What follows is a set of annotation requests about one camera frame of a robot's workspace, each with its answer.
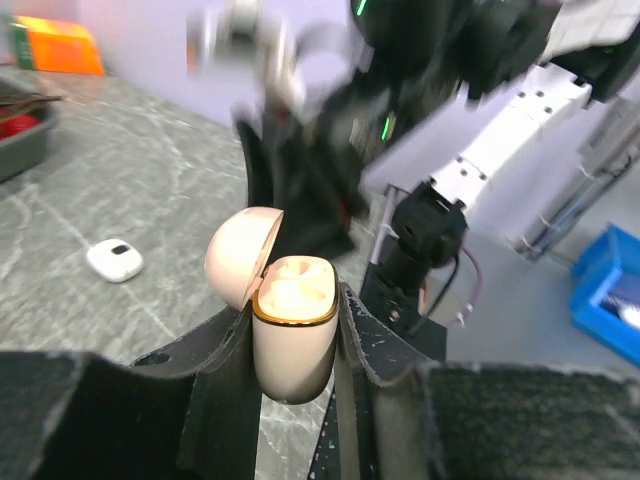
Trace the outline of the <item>white earbuds charging case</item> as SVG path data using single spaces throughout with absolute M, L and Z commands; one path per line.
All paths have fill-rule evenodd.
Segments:
M 107 239 L 91 246 L 86 252 L 91 269 L 109 283 L 123 283 L 144 268 L 140 252 L 120 239 Z

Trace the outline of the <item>pink earbuds charging case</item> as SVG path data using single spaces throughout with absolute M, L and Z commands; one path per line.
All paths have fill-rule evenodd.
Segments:
M 204 268 L 227 305 L 250 310 L 254 368 L 263 393 L 298 405 L 314 400 L 330 378 L 340 289 L 325 259 L 269 259 L 283 220 L 283 211 L 270 207 L 237 212 L 213 235 Z

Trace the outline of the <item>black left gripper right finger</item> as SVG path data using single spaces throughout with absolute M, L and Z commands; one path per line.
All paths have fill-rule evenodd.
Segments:
M 635 479 L 639 379 L 577 365 L 428 359 L 340 292 L 345 479 Z

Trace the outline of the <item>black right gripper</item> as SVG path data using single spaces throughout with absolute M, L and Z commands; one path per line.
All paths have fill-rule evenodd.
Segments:
M 332 92 L 308 120 L 274 99 L 260 117 L 237 110 L 247 172 L 247 203 L 283 211 L 269 254 L 335 260 L 356 247 L 351 221 L 370 204 L 360 189 L 365 161 L 356 143 L 375 128 L 397 98 L 396 81 L 355 75 Z

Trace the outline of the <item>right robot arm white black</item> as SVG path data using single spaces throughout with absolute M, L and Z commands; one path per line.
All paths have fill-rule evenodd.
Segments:
M 472 102 L 517 77 L 541 81 L 541 113 L 511 101 L 454 160 L 432 176 L 439 208 L 469 212 L 486 182 L 543 130 L 582 108 L 595 88 L 559 58 L 617 48 L 639 30 L 635 1 L 355 1 L 353 24 L 371 60 L 328 97 L 293 142 L 304 155 L 355 170 L 375 162 L 465 89 Z

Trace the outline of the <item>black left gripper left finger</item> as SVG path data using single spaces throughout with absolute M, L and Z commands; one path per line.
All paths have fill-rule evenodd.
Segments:
M 246 310 L 225 308 L 129 366 L 1 355 L 5 479 L 250 479 L 259 418 Z

